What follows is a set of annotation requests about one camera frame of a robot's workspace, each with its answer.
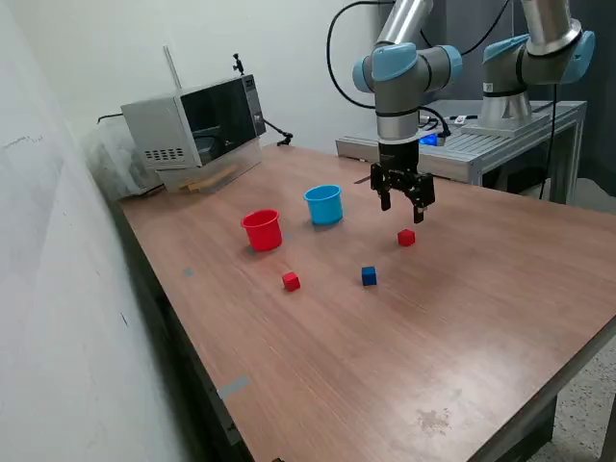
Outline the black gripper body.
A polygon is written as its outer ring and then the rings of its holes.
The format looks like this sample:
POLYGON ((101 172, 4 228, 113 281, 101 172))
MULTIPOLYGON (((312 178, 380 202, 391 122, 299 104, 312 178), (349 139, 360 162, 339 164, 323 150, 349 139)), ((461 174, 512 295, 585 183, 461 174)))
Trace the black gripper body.
POLYGON ((418 184, 419 142, 399 144, 380 142, 379 171, 380 190, 414 190, 418 184))

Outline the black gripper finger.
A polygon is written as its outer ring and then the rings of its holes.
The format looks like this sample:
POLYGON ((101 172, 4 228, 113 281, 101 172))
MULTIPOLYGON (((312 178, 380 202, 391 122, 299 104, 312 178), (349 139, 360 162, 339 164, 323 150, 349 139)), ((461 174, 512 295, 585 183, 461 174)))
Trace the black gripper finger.
POLYGON ((421 223, 425 209, 435 202, 433 176, 430 173, 412 173, 405 195, 413 204, 414 223, 421 223))
POLYGON ((383 212, 391 209, 390 184, 388 174, 378 163, 371 164, 370 183, 380 200, 380 208, 383 212))

